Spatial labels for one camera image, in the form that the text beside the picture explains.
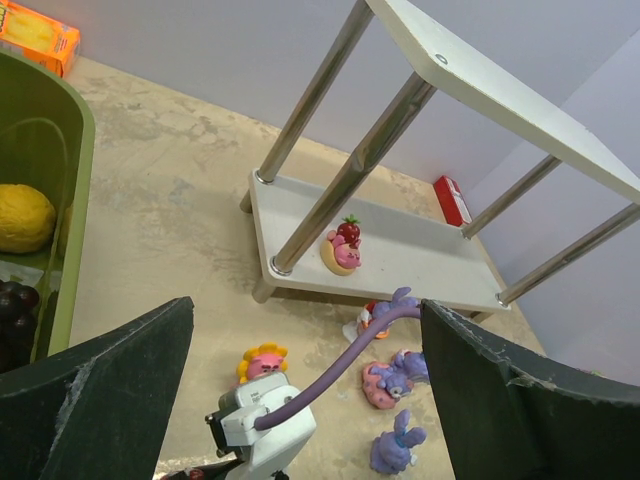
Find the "purple toy figure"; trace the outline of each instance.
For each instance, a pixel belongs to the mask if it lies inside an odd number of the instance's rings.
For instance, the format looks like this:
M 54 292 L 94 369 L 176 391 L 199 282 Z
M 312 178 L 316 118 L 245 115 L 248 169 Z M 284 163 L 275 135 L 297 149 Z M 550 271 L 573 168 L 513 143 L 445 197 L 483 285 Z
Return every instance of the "purple toy figure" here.
M 381 317 L 382 315 L 387 313 L 389 310 L 392 310 L 396 307 L 417 307 L 418 305 L 420 305 L 420 300 L 418 300 L 415 297 L 407 296 L 409 295 L 410 292 L 411 292 L 411 288 L 400 287 L 395 292 L 393 292 L 390 302 L 373 301 L 365 305 L 362 312 L 360 312 L 360 315 L 358 316 L 358 320 L 357 320 L 358 335 L 362 335 L 362 332 L 364 332 L 369 327 L 371 322 L 373 322 L 376 318 Z M 383 338 L 387 338 L 388 336 L 389 336 L 389 328 L 387 328 L 382 332 L 379 332 L 376 335 L 376 338 L 383 339 Z
M 395 400 L 400 400 L 411 393 L 413 382 L 402 371 L 396 371 L 392 367 L 383 368 L 373 366 L 369 369 L 372 375 L 380 375 L 377 387 L 383 388 Z
M 429 370 L 422 352 L 400 350 L 391 359 L 391 368 L 398 373 L 404 373 L 414 383 L 429 383 Z
M 370 466 L 378 473 L 397 474 L 404 472 L 407 465 L 415 465 L 417 457 L 411 448 L 424 443 L 427 431 L 422 427 L 409 425 L 409 410 L 402 410 L 393 423 L 393 433 L 383 432 L 373 441 Z

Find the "floor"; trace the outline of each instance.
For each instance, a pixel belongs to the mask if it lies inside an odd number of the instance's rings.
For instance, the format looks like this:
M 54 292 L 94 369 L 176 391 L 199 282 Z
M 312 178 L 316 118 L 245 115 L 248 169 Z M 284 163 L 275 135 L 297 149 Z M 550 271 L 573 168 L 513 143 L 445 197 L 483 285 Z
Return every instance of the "floor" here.
M 252 218 L 238 204 L 277 129 L 85 59 L 69 80 L 97 122 L 72 343 L 191 296 L 195 331 L 158 472 L 214 461 L 203 418 L 231 388 L 242 353 L 266 341 L 286 346 L 289 379 L 304 388 L 346 348 L 341 328 L 363 301 L 292 292 L 264 305 L 251 298 L 258 251 Z M 301 140 L 283 173 L 326 185 L 345 158 Z M 358 195 L 442 218 L 430 185 L 386 168 Z M 482 325 L 541 351 L 517 310 Z M 369 346 L 313 404 L 318 429 L 292 465 L 292 478 L 377 478 L 368 467 L 371 441 L 392 428 L 396 412 L 366 403 L 360 372 L 401 348 L 419 349 L 419 338 L 417 322 L 398 322 L 389 339 Z M 428 439 L 415 449 L 417 466 L 398 478 L 453 478 L 430 387 L 418 385 L 401 405 Z

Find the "metal pole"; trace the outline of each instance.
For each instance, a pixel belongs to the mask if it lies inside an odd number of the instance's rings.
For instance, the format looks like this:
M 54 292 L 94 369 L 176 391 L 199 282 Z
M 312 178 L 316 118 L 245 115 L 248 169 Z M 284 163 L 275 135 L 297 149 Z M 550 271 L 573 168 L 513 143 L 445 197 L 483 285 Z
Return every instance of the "metal pole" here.
M 318 108 L 372 18 L 373 12 L 367 2 L 365 0 L 356 0 L 329 52 L 324 57 L 311 83 L 302 94 L 273 147 L 271 147 L 260 170 L 258 170 L 258 180 L 264 183 L 273 182 L 293 146 L 300 138 L 304 127 L 309 123 L 311 116 Z M 242 199 L 240 208 L 244 212 L 251 212 L 249 192 Z
M 435 92 L 436 88 L 418 74 L 409 77 L 291 238 L 271 259 L 273 271 L 280 275 L 291 272 Z
M 549 155 L 542 160 L 533 169 L 518 180 L 509 190 L 504 192 L 500 197 L 489 205 L 480 215 L 474 218 L 471 223 L 462 227 L 462 235 L 465 238 L 472 238 L 474 235 L 486 227 L 491 220 L 504 212 L 516 200 L 527 193 L 531 187 L 546 177 L 554 168 L 562 162 L 553 155 Z
M 559 272 L 570 263 L 593 250 L 601 243 L 604 243 L 616 233 L 621 232 L 639 219 L 640 205 L 629 205 L 627 208 L 618 212 L 609 220 L 597 226 L 585 236 L 569 245 L 556 256 L 544 262 L 515 284 L 506 288 L 502 293 L 499 293 L 496 296 L 498 302 L 503 306 L 509 305 L 532 288 L 540 285 L 553 274 Z

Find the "red box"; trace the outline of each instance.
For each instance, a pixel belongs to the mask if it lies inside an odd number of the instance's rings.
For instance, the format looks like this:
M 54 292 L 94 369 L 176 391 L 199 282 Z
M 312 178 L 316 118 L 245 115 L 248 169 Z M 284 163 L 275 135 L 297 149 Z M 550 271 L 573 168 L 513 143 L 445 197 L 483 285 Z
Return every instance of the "red box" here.
M 455 181 L 443 175 L 433 184 L 433 188 L 449 225 L 460 227 L 471 223 L 471 214 Z

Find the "white shelf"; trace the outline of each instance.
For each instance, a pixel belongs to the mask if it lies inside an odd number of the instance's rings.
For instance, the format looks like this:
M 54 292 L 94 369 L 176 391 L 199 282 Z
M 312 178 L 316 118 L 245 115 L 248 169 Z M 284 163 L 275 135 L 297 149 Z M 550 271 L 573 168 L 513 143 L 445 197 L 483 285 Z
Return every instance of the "white shelf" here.
M 331 228 L 350 213 L 362 222 L 362 267 L 348 277 L 331 273 L 320 258 L 324 232 L 291 275 L 280 276 L 269 266 L 271 257 L 324 189 L 281 176 L 264 185 L 256 179 L 255 171 L 249 183 L 262 275 L 269 285 L 379 300 L 389 300 L 396 288 L 409 286 L 412 295 L 452 308 L 505 310 L 496 301 L 500 287 L 481 252 L 458 228 L 356 198 L 349 200 Z
M 410 2 L 366 1 L 425 81 L 640 204 L 640 179 L 583 125 Z

